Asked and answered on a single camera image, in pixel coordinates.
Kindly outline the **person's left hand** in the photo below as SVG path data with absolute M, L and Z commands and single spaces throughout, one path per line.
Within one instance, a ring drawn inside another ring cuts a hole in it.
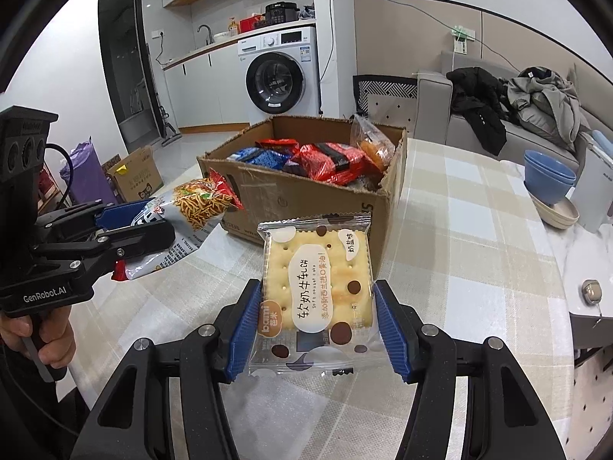
M 70 306 L 63 306 L 49 312 L 38 331 L 44 346 L 38 350 L 38 357 L 44 365 L 62 369 L 69 365 L 76 352 L 76 341 L 70 325 Z M 22 338 L 32 334 L 32 321 L 28 316 L 9 318 L 1 314 L 1 337 L 7 347 L 30 358 Z

